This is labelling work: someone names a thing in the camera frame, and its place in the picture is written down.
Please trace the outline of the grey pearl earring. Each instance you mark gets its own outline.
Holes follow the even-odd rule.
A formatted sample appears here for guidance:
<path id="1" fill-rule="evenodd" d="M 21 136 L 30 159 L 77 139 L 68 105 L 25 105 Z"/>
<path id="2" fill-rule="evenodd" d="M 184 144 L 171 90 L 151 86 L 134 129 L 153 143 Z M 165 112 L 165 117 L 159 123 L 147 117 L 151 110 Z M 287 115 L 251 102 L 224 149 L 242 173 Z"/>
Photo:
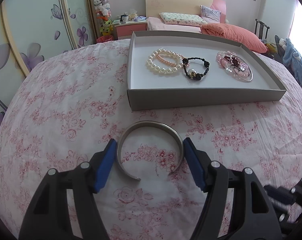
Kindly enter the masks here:
<path id="1" fill-rule="evenodd" d="M 193 70 L 193 69 L 190 69 L 190 70 L 188 71 L 188 74 L 189 74 L 189 76 L 194 77 L 194 76 L 196 75 L 196 71 Z"/>

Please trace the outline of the pink white nightstand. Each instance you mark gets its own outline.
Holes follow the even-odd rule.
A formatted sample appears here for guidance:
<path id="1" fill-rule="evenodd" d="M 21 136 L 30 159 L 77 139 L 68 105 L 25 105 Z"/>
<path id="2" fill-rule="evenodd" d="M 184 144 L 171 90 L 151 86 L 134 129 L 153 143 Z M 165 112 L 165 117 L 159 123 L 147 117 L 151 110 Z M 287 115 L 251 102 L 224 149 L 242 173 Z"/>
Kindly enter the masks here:
<path id="1" fill-rule="evenodd" d="M 147 21 L 134 22 L 130 21 L 127 23 L 115 24 L 115 37 L 118 40 L 131 38 L 131 35 L 137 31 L 147 30 Z"/>

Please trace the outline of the yellow plush toy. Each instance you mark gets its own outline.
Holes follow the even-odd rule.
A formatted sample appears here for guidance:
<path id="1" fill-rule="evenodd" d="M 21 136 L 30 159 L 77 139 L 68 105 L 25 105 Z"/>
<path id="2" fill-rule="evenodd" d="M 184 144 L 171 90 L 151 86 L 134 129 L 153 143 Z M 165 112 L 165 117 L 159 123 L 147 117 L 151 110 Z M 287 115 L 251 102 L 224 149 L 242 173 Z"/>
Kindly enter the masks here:
<path id="1" fill-rule="evenodd" d="M 103 36 L 108 36 L 108 35 L 112 35 L 113 32 L 113 25 L 111 20 L 107 20 L 105 21 L 102 26 L 99 29 L 101 35 Z"/>

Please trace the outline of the sliding glass wardrobe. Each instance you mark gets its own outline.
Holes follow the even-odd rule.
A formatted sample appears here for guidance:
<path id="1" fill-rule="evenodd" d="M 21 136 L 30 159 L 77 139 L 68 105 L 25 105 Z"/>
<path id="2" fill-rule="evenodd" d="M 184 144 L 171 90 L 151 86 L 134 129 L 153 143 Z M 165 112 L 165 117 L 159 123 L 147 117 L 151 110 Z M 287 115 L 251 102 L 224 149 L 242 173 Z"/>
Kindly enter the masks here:
<path id="1" fill-rule="evenodd" d="M 0 5 L 0 124 L 40 62 L 94 44 L 89 0 L 3 0 Z"/>

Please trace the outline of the large thin silver bangle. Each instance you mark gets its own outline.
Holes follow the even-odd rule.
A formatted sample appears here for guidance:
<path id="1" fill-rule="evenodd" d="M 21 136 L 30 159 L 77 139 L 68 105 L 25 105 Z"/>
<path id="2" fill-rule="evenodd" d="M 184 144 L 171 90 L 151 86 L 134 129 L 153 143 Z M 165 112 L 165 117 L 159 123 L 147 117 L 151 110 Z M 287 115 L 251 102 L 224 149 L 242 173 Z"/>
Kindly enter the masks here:
<path id="1" fill-rule="evenodd" d="M 238 55 L 225 55 L 221 61 L 225 70 L 232 74 L 234 78 L 243 82 L 253 80 L 253 72 L 250 66 Z"/>

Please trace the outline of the grey cardboard tray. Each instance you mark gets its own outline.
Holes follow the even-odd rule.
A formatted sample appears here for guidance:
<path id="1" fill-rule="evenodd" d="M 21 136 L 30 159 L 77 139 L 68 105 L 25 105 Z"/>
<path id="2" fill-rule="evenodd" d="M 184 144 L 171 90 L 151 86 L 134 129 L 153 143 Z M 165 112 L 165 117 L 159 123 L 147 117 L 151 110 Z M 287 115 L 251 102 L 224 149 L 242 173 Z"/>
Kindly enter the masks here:
<path id="1" fill-rule="evenodd" d="M 251 82 L 225 70 L 221 60 L 231 54 L 250 66 Z M 127 94 L 133 111 L 278 101 L 285 92 L 271 68 L 239 42 L 183 31 L 138 31 L 131 37 Z"/>

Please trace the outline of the clear tube of plush toys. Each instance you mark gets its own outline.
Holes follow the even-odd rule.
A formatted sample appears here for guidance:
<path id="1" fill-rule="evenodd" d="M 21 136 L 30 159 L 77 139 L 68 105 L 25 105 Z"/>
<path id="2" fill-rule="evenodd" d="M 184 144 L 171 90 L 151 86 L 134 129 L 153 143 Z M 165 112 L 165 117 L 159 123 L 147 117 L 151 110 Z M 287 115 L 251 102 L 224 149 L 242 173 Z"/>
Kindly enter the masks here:
<path id="1" fill-rule="evenodd" d="M 109 0 L 93 0 L 94 11 L 97 19 L 108 21 L 111 18 Z"/>

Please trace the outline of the red lined waste basket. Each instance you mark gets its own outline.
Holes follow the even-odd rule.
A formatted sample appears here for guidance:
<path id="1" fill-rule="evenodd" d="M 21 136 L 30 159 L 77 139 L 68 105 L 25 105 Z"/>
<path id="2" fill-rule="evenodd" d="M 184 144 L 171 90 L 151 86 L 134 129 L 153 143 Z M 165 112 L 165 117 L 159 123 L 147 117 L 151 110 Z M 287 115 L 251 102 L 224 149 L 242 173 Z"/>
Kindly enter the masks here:
<path id="1" fill-rule="evenodd" d="M 109 41 L 113 41 L 114 37 L 112 35 L 105 35 L 105 36 L 101 36 L 99 38 L 96 39 L 96 43 L 104 43 L 104 42 L 109 42 Z"/>

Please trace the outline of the dark wooden chair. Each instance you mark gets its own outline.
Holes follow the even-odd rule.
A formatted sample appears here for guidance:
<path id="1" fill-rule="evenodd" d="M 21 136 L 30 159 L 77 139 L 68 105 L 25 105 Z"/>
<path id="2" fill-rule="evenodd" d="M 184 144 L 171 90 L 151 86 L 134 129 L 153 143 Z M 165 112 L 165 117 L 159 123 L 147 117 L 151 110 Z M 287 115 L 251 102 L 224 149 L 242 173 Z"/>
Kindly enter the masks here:
<path id="1" fill-rule="evenodd" d="M 255 19 L 255 29 L 254 34 L 260 39 L 265 40 L 267 39 L 268 30 L 270 29 L 269 26 L 267 26 L 264 22 Z"/>

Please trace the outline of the pink floral bed sheet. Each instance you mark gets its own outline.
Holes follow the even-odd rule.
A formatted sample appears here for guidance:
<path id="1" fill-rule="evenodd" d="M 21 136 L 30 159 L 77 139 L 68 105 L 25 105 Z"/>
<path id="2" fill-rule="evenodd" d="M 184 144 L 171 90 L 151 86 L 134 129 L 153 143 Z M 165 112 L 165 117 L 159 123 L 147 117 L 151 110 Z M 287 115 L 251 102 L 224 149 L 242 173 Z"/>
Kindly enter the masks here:
<path id="1" fill-rule="evenodd" d="M 37 65 L 12 99 L 0 127 L 0 218 L 15 236 L 50 168 L 90 160 L 132 123 L 155 120 L 175 129 L 227 168 L 250 167 L 262 184 L 293 187 L 302 178 L 302 89 L 266 57 L 287 91 L 276 102 L 132 112 L 127 99 L 129 41 L 114 41 Z M 189 239 L 205 196 L 167 133 L 138 129 L 122 162 L 95 195 L 111 239 Z"/>

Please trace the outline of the small purple pillow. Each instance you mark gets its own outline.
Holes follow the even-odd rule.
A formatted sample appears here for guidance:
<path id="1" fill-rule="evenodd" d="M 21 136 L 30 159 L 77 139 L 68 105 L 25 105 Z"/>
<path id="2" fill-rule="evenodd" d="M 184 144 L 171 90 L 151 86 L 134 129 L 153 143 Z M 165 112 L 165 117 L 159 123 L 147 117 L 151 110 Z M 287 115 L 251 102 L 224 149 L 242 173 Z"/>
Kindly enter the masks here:
<path id="1" fill-rule="evenodd" d="M 200 17 L 207 23 L 220 23 L 221 11 L 201 5 Z"/>

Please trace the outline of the blue plush clothing pile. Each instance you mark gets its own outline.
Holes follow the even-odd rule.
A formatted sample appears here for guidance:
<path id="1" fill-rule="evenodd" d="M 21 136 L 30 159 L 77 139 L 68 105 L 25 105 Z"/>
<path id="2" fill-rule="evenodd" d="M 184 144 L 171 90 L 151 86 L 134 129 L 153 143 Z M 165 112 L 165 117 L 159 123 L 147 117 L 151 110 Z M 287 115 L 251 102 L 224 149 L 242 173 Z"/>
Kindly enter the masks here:
<path id="1" fill-rule="evenodd" d="M 289 38 L 285 40 L 274 36 L 277 52 L 274 59 L 283 64 L 302 87 L 302 56 Z"/>

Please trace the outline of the folded salmon duvet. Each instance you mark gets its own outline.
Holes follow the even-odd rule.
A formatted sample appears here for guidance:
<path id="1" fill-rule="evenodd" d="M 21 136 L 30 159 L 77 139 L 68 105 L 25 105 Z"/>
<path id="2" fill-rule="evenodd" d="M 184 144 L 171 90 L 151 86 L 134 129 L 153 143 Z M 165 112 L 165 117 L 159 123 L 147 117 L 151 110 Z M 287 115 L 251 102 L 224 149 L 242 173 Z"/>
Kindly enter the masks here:
<path id="1" fill-rule="evenodd" d="M 242 43 L 256 53 L 267 52 L 267 46 L 254 33 L 242 27 L 226 23 L 208 23 L 202 25 L 200 29 L 203 34 Z"/>

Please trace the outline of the white mug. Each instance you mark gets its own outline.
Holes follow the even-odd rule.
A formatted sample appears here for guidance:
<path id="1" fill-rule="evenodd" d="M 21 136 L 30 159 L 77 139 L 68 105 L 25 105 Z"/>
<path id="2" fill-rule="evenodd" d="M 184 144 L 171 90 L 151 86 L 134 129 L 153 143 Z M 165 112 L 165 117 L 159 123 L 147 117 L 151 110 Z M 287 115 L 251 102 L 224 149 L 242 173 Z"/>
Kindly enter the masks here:
<path id="1" fill-rule="evenodd" d="M 121 23 L 124 24 L 124 23 L 127 23 L 129 20 L 129 16 L 128 15 L 122 15 L 121 16 Z"/>

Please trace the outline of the pink bed with headboard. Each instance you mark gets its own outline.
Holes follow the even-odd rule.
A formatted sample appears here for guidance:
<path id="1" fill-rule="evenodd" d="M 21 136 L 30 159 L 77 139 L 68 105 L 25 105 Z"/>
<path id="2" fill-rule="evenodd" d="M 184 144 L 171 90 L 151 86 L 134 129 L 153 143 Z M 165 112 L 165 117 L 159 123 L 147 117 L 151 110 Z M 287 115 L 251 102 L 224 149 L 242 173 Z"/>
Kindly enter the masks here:
<path id="1" fill-rule="evenodd" d="M 260 0 L 145 0 L 146 16 L 160 17 L 162 12 L 200 16 L 200 6 L 221 11 L 220 23 L 252 29 L 258 15 Z"/>

